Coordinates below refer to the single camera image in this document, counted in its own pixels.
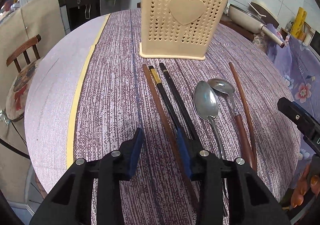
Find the right hand orange glove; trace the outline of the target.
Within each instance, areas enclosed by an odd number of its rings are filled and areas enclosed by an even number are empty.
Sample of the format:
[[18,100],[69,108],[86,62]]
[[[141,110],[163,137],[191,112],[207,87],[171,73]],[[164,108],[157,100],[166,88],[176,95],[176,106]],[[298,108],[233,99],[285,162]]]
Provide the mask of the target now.
[[310,182],[307,181],[307,176],[310,172],[310,164],[308,164],[300,179],[298,180],[297,186],[293,191],[291,196],[291,207],[295,208],[298,205],[301,205],[304,201],[304,195],[306,192],[311,189],[311,191],[317,197],[319,195],[320,187],[319,187],[319,177],[317,175],[312,176]]

